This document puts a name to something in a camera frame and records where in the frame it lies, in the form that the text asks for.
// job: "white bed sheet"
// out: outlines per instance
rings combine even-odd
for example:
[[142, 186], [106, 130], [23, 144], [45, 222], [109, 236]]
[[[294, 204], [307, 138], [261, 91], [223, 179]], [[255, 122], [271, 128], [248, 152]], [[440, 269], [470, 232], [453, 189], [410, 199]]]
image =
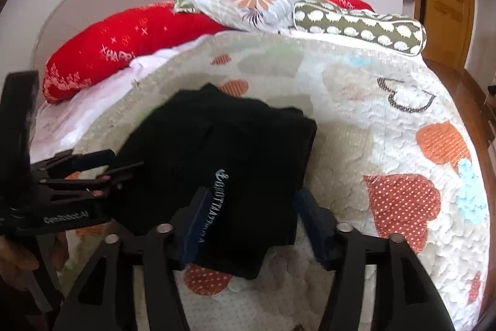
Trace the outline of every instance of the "white bed sheet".
[[[237, 30], [229, 30], [220, 34], [225, 35], [230, 32], [239, 33]], [[303, 33], [296, 29], [290, 29], [288, 33], [282, 33], [282, 35], [399, 55], [380, 45], [344, 35]], [[43, 103], [36, 117], [35, 134], [30, 149], [31, 162], [48, 159], [57, 152], [73, 148], [90, 125], [131, 90], [133, 82], [154, 72], [171, 58], [196, 47], [208, 37], [210, 35], [202, 35], [178, 47], [161, 49], [152, 55], [137, 57], [125, 69], [95, 86], [82, 89], [71, 100], [59, 104]], [[425, 65], [421, 55], [405, 58]]]

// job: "bed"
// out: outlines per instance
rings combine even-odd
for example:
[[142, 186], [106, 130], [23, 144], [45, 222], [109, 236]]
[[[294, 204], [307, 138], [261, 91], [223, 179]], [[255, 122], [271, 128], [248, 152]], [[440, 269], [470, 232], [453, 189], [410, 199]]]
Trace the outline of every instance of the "bed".
[[[296, 30], [205, 35], [138, 57], [70, 101], [44, 104], [31, 158], [67, 148], [118, 150], [154, 107], [179, 89], [208, 82], [272, 106], [296, 106], [315, 119], [305, 185], [317, 202], [363, 233], [404, 234], [455, 328], [472, 329], [488, 272], [487, 200], [460, 115], [420, 55], [406, 57], [356, 38]], [[68, 232], [70, 260], [60, 274], [65, 291], [106, 231], [99, 226]], [[215, 286], [208, 294], [194, 287], [204, 274]], [[300, 225], [295, 244], [273, 248], [254, 281], [194, 265], [175, 275], [193, 330], [315, 330], [333, 281], [314, 260]], [[140, 329], [147, 329], [139, 268], [135, 304]], [[373, 305], [370, 267], [362, 330], [370, 329]]]

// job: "red pillow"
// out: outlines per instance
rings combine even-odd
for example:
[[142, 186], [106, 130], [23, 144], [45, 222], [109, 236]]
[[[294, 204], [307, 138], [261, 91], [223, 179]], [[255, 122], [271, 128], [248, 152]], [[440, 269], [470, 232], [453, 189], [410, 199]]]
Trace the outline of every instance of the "red pillow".
[[174, 13], [173, 9], [174, 1], [128, 9], [70, 39], [46, 63], [46, 101], [68, 100], [80, 89], [125, 68], [137, 56], [228, 29], [204, 14]]
[[372, 7], [361, 0], [327, 0], [334, 2], [336, 5], [338, 5], [341, 8], [344, 9], [368, 9], [374, 12], [374, 9]]

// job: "light blue patch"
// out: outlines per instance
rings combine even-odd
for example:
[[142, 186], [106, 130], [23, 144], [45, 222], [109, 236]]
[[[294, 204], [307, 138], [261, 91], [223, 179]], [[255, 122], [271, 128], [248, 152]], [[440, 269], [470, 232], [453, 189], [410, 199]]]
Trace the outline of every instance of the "light blue patch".
[[463, 187], [458, 190], [456, 195], [458, 209], [466, 220], [479, 223], [484, 219], [488, 206], [485, 198], [484, 183], [474, 173], [472, 162], [468, 159], [460, 159], [458, 162], [458, 174], [463, 181]]
[[370, 58], [363, 58], [361, 56], [353, 56], [348, 59], [349, 63], [353, 66], [365, 66], [372, 62]]

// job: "wooden floor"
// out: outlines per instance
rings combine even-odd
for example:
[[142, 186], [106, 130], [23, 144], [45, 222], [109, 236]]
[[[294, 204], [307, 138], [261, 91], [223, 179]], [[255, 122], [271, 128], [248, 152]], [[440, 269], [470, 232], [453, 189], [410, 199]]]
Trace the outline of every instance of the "wooden floor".
[[426, 61], [426, 64], [439, 77], [455, 101], [477, 151], [485, 191], [488, 195], [491, 216], [491, 240], [489, 275], [481, 310], [481, 313], [483, 313], [496, 298], [496, 223], [494, 222], [496, 219], [496, 176], [488, 153], [489, 144], [494, 139], [488, 121], [492, 121], [495, 127], [496, 121], [487, 106], [484, 105], [485, 94], [467, 71], [458, 72], [430, 61]]

